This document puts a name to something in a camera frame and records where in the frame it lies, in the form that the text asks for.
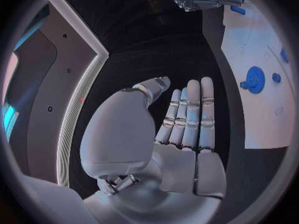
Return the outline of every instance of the blue light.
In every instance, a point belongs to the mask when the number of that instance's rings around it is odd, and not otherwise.
[[[9,122],[10,122],[13,114],[14,114],[14,108],[10,106],[8,108],[8,110],[6,111],[5,116],[4,116],[4,128],[5,128],[5,130],[7,130],[7,127],[9,125]]]

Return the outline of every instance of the blue circular part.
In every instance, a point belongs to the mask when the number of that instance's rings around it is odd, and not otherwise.
[[[272,74],[272,80],[273,80],[274,82],[276,82],[276,83],[279,83],[279,82],[282,80],[282,78],[281,78],[280,74],[273,73],[273,74]]]
[[[263,70],[257,66],[249,69],[246,81],[240,83],[240,87],[248,89],[253,94],[258,94],[265,86],[265,74]]]

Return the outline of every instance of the white panel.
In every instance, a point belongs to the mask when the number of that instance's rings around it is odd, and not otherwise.
[[[249,5],[246,15],[225,6],[222,50],[237,84],[246,80],[252,66],[263,69],[265,87],[252,94],[239,86],[245,118],[245,148],[288,146],[295,121],[295,100],[291,68],[280,56],[282,44],[266,18]],[[279,73],[282,81],[272,80]]]

